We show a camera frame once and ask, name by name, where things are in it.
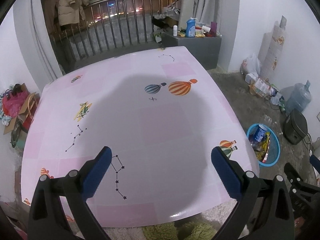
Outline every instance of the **gray cabinet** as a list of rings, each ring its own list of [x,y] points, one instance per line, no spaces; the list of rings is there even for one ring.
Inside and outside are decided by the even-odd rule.
[[[172,32],[161,33],[162,47],[185,46],[205,70],[217,67],[220,52],[220,37],[188,38],[173,36]]]

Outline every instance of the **metal railing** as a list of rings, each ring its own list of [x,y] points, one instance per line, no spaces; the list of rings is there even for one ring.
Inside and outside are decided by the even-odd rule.
[[[52,33],[67,61],[154,41],[152,17],[175,0],[92,0],[86,20]]]

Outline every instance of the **blue gripper pad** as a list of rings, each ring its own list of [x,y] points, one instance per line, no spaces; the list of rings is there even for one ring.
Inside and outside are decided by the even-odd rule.
[[[320,173],[320,160],[318,160],[316,156],[311,155],[309,161],[310,164],[316,169],[316,171]]]
[[[93,197],[104,174],[109,168],[112,161],[112,152],[109,147],[104,147],[100,152],[100,158],[88,172],[82,184],[82,198],[87,200]]]
[[[229,196],[237,201],[242,198],[242,184],[230,165],[230,161],[225,156],[220,147],[215,147],[211,152],[211,162],[215,167]]]

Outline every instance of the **balcony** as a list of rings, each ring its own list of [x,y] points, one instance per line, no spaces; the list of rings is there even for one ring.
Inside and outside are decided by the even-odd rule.
[[[111,57],[158,48],[152,17],[175,0],[91,0],[86,20],[50,34],[66,73]]]

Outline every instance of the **blue can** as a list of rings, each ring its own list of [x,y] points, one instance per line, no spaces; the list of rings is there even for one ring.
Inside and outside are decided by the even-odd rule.
[[[259,124],[256,131],[253,134],[253,139],[256,142],[261,142],[262,138],[264,137],[266,131],[268,131],[268,128],[264,126],[263,124]]]

